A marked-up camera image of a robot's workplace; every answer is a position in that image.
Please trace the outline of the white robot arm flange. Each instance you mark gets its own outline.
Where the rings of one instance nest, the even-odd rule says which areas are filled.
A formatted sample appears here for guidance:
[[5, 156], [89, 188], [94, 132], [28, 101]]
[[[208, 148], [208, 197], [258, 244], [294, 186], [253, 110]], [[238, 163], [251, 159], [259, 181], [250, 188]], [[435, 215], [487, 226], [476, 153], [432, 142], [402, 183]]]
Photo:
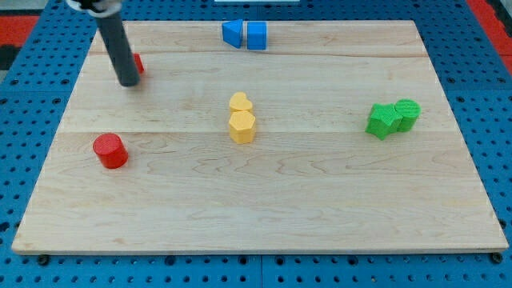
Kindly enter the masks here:
[[95, 18], [106, 18], [121, 11], [122, 0], [66, 0], [73, 10], [87, 12]]

